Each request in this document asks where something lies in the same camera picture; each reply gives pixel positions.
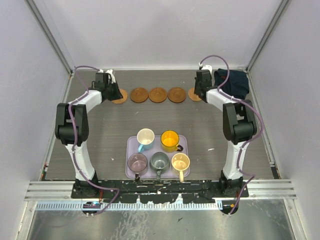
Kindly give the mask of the woven rattan coaster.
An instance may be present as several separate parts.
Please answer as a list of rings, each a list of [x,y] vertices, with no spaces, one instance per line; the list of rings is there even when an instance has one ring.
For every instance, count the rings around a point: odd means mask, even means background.
[[[200,102],[200,101],[202,101],[202,99],[201,99],[198,95],[195,94],[195,88],[194,88],[194,87],[192,87],[192,88],[189,89],[189,91],[188,91],[188,97],[189,97],[192,101],[194,101],[194,102]]]
[[[127,101],[127,99],[128,99],[128,93],[127,93],[127,91],[124,90],[124,89],[122,89],[122,88],[120,88],[119,90],[120,90],[120,93],[121,93],[121,95],[122,95],[122,98],[117,99],[117,100],[112,100],[111,102],[114,103],[114,104],[123,104],[123,103],[125,103],[125,102]]]

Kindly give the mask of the brown wooden coaster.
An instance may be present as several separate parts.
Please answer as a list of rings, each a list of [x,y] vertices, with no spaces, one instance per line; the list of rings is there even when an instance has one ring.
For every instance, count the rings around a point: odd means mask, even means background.
[[[167,91],[162,87],[154,87],[150,90],[148,97],[153,103],[162,103],[167,99]]]
[[[130,99],[134,103],[143,103],[149,98],[149,92],[143,87],[136,87],[130,92]]]
[[[178,104],[182,103],[186,99],[187,93],[181,87],[173,87],[168,91],[167,96],[171,102]]]

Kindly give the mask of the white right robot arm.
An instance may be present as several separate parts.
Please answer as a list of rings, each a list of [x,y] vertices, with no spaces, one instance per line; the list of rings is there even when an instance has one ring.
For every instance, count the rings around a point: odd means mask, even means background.
[[[194,94],[222,111],[222,130],[227,140],[225,165],[219,178],[219,191],[231,197],[243,186],[242,166],[250,141],[257,133],[255,113],[250,100],[230,96],[212,84],[212,69],[205,65],[196,71]]]

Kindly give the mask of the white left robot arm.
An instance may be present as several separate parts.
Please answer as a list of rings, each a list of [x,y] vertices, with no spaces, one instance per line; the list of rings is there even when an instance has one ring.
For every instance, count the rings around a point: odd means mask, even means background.
[[[88,198],[95,198],[101,191],[118,191],[117,188],[102,187],[98,184],[88,148],[88,113],[105,100],[120,100],[123,95],[115,80],[105,83],[94,81],[91,88],[80,97],[56,107],[55,137],[68,150],[75,168],[75,189]]]

